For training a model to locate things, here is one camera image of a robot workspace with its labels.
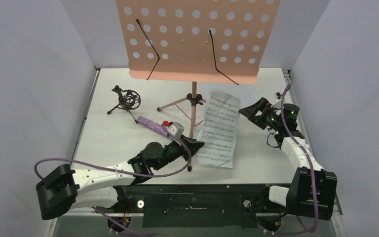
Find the white sheet music paper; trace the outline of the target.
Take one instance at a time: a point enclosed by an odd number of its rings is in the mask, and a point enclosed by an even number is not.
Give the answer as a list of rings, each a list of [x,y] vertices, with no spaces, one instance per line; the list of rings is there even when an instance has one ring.
[[[197,152],[199,164],[233,168],[241,100],[218,89],[211,89],[197,141],[204,146]]]
[[[199,85],[204,98],[208,97],[211,90],[220,90],[234,97],[238,97],[241,101],[242,108],[251,106],[258,101],[253,87],[248,84],[236,85],[234,83],[201,82]]]

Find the purple glitter microphone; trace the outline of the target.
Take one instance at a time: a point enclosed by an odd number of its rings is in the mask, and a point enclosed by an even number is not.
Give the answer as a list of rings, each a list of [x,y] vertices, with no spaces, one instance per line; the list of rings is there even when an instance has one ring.
[[[162,123],[157,123],[157,122],[154,122],[153,120],[150,120],[148,118],[145,118],[145,117],[142,117],[142,116],[139,116],[137,118],[137,122],[138,124],[164,136],[164,137],[168,137],[168,133],[163,129],[164,126],[166,127],[169,127],[171,122],[169,121],[163,121]]]

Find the pink perforated music stand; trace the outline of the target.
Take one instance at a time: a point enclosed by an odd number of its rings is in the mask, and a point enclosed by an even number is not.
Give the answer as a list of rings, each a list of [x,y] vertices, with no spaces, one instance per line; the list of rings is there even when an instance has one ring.
[[[278,0],[118,0],[135,79],[253,84]]]

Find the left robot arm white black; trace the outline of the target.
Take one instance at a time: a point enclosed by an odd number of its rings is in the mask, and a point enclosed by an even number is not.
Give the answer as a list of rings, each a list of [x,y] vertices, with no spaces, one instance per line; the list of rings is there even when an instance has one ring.
[[[111,208],[120,213],[127,208],[127,198],[114,190],[133,186],[156,177],[153,170],[183,157],[186,162],[205,145],[186,136],[168,145],[148,143],[135,157],[108,167],[82,162],[86,169],[72,169],[69,164],[56,167],[36,184],[41,218],[58,218],[71,209],[82,207]]]

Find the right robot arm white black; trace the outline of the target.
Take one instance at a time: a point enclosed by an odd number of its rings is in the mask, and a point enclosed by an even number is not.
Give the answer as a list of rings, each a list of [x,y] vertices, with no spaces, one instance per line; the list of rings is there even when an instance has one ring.
[[[269,185],[260,196],[259,205],[266,212],[281,206],[292,215],[329,220],[333,215],[338,179],[311,154],[303,134],[297,129],[299,112],[297,105],[285,103],[278,109],[265,98],[239,110],[257,127],[273,131],[278,148],[295,171],[290,186]]]

